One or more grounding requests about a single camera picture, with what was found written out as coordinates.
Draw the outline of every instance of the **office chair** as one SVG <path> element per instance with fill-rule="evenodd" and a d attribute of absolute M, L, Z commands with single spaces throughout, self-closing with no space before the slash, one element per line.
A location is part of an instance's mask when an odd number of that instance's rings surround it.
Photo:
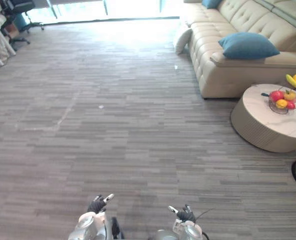
<path fill-rule="evenodd" d="M 9 8 L 9 10 L 17 15 L 24 13 L 28 19 L 29 23 L 21 28 L 19 31 L 27 31 L 29 33 L 29 29 L 32 27 L 41 27 L 42 30 L 44 30 L 43 24 L 40 22 L 32 22 L 29 15 L 27 14 L 27 11 L 35 8 L 35 4 L 32 0 L 3 0 L 4 4 Z"/>

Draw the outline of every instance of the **floor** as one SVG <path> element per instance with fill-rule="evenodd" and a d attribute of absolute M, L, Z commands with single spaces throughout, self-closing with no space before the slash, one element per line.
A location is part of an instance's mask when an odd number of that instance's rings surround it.
<path fill-rule="evenodd" d="M 35 28 L 0 67 L 0 240 L 67 239 L 99 193 L 127 239 L 185 203 L 211 240 L 296 239 L 296 151 L 235 133 L 236 99 L 203 100 L 178 20 Z"/>

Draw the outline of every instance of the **red apple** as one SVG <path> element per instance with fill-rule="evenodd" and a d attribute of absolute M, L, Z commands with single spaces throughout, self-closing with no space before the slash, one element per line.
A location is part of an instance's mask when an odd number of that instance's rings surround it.
<path fill-rule="evenodd" d="M 270 98 L 273 102 L 284 98 L 284 93 L 282 91 L 273 91 L 270 93 Z"/>
<path fill-rule="evenodd" d="M 288 101 L 287 109 L 295 109 L 295 108 L 296 108 L 296 104 L 292 101 Z"/>
<path fill-rule="evenodd" d="M 292 102 L 292 103 L 296 103 L 296 98 L 295 99 L 293 99 L 293 100 L 288 100 L 288 102 Z"/>

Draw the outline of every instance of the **sofa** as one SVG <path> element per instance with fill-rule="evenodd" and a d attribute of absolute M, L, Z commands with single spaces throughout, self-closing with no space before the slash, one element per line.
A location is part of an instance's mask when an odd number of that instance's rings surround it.
<path fill-rule="evenodd" d="M 188 48 L 205 99 L 239 98 L 251 85 L 285 85 L 296 74 L 296 0 L 222 0 L 216 9 L 183 0 L 180 21 L 192 29 Z M 265 36 L 280 54 L 226 58 L 218 41 L 237 32 Z"/>

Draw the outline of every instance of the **fruit bowl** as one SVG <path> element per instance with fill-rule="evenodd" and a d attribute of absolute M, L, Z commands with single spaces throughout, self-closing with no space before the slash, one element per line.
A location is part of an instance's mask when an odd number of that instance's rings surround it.
<path fill-rule="evenodd" d="M 296 89 L 296 74 L 292 77 L 286 74 L 286 79 Z M 262 93 L 262 96 L 269 97 L 269 106 L 272 111 L 278 114 L 287 114 L 289 110 L 296 109 L 296 92 L 292 89 L 282 91 L 283 86 L 270 94 Z"/>
<path fill-rule="evenodd" d="M 289 110 L 296 109 L 296 100 L 293 101 L 293 104 L 295 106 L 294 108 L 287 108 L 287 107 L 280 108 L 280 106 L 277 105 L 277 102 L 273 101 L 273 99 L 269 96 L 269 106 L 270 106 L 271 110 L 274 111 L 275 113 L 287 114 L 289 112 Z"/>

